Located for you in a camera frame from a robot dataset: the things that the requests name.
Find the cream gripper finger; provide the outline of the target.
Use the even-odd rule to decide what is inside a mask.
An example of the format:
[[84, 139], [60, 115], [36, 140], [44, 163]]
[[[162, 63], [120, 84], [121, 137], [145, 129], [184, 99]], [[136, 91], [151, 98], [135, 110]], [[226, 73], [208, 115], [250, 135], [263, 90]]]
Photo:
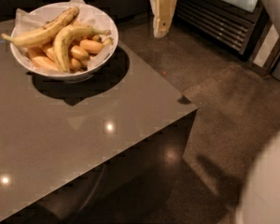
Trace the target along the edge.
[[153, 14], [155, 38], [165, 37], [170, 30], [177, 0], [149, 0]]

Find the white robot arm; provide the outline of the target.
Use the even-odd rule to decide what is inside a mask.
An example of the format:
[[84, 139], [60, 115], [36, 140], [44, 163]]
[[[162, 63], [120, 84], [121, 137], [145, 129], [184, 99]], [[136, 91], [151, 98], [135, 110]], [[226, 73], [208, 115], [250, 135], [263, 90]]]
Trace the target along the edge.
[[152, 39], [148, 63], [198, 111], [168, 200], [145, 224], [234, 224], [254, 160], [280, 131], [280, 82], [183, 22]]

